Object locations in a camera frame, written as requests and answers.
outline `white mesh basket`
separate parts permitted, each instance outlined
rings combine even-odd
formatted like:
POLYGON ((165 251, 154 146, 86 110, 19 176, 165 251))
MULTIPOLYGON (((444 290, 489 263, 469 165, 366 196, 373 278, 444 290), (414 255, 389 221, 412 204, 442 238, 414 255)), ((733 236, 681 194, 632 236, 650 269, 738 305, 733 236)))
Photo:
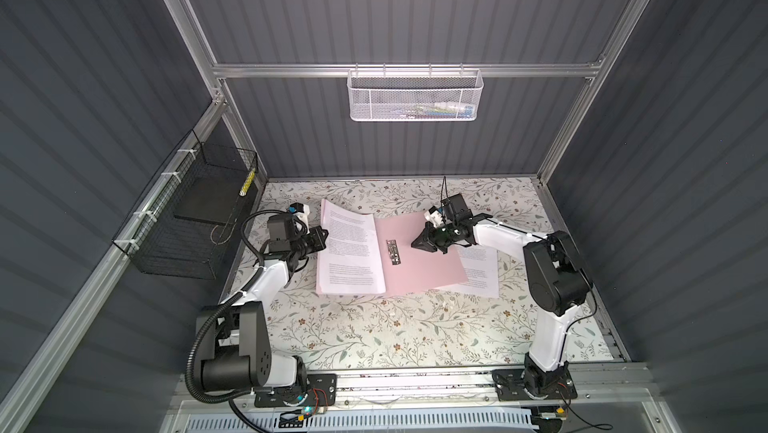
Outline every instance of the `white mesh basket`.
POLYGON ((471 121, 477 117, 482 75, 360 76, 350 70, 354 121, 471 121))

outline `floral tablecloth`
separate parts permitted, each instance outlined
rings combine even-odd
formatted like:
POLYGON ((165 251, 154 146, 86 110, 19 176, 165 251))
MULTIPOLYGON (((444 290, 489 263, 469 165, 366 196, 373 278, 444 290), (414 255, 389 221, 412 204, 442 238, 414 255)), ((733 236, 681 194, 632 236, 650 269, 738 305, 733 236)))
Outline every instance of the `floral tablecloth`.
MULTIPOLYGON (((269 183, 260 209, 310 205, 310 226, 320 218, 321 198, 348 210, 379 217, 426 210, 437 204, 442 180, 311 181, 269 183)), ((470 208, 518 227, 551 232, 531 180, 448 180, 470 208)), ((250 240, 267 239, 267 216, 257 217, 250 240)), ((234 285, 250 275, 254 257, 246 249, 234 285)), ((522 363, 536 325, 538 306, 528 293, 524 265, 498 253, 501 298, 446 291, 382 298, 315 293, 316 255, 293 276, 267 318, 272 348, 300 355, 311 369, 522 363)), ((588 307, 583 307, 584 314, 588 307)), ((611 355, 594 319, 571 327, 571 361, 605 361, 611 355)))

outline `open folder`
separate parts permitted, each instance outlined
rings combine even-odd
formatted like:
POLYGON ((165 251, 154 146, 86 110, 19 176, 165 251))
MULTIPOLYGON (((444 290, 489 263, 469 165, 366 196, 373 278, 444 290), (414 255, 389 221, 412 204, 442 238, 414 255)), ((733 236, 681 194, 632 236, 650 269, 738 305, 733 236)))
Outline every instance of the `open folder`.
POLYGON ((320 225, 328 230, 328 238, 326 248, 317 254, 317 293, 394 296, 465 283, 467 275, 455 248, 443 255, 411 247, 424 223, 422 212, 374 218, 323 199, 320 225), (397 246, 394 261, 388 240, 397 246))

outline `corrugated wall panel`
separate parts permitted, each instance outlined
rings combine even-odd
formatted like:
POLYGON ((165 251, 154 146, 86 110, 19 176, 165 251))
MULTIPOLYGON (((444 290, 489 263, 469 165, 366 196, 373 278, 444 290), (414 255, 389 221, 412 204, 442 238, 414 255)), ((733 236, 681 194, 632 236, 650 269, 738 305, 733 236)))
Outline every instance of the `corrugated wall panel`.
POLYGON ((550 182, 686 431, 766 411, 766 64, 768 0, 653 0, 550 182))
MULTIPOLYGON (((0 38, 5 396, 210 96, 162 0, 0 0, 0 38)), ((28 431, 101 429, 94 411, 126 405, 157 428, 209 294, 127 273, 28 431)))
POLYGON ((584 83, 489 78, 475 121, 359 122, 341 78, 228 80, 272 178, 534 174, 584 83))
POLYGON ((627 0, 191 0, 222 63, 597 59, 627 0))

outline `paper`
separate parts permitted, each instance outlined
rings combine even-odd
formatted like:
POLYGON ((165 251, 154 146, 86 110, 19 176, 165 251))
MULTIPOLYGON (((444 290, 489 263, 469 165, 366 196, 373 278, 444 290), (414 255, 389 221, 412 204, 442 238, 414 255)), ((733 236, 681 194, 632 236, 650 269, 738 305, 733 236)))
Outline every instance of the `paper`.
POLYGON ((468 295, 483 296, 485 298, 498 298, 498 255, 495 249, 487 246, 469 246, 461 248, 451 246, 458 250, 462 259, 467 281, 448 285, 439 289, 468 295))
POLYGON ((411 247, 413 240, 424 229, 426 220, 423 212, 375 218, 374 221, 388 296, 421 293, 438 286, 467 281, 456 249, 449 248, 448 253, 443 255, 442 252, 429 253, 411 247), (388 239, 397 242, 399 265, 392 265, 389 258, 388 239))
POLYGON ((386 292, 373 215, 361 215, 322 201, 320 224, 328 229, 317 254, 317 289, 326 295, 386 292))

